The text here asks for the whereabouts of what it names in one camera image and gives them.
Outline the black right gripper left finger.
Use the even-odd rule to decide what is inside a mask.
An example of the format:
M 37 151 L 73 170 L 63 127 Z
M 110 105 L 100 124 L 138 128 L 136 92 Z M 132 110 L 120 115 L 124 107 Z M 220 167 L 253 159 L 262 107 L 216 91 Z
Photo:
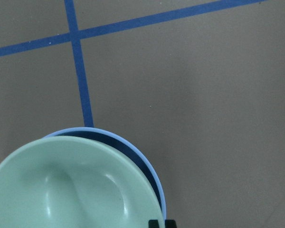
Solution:
M 151 219 L 148 222 L 148 228 L 159 228 L 159 222 L 156 219 Z

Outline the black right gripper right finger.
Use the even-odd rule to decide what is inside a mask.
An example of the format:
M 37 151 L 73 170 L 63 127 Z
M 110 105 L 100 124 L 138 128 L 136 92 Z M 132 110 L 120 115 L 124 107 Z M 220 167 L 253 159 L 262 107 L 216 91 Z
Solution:
M 165 220 L 165 228 L 177 228 L 176 221 L 173 219 L 166 219 Z

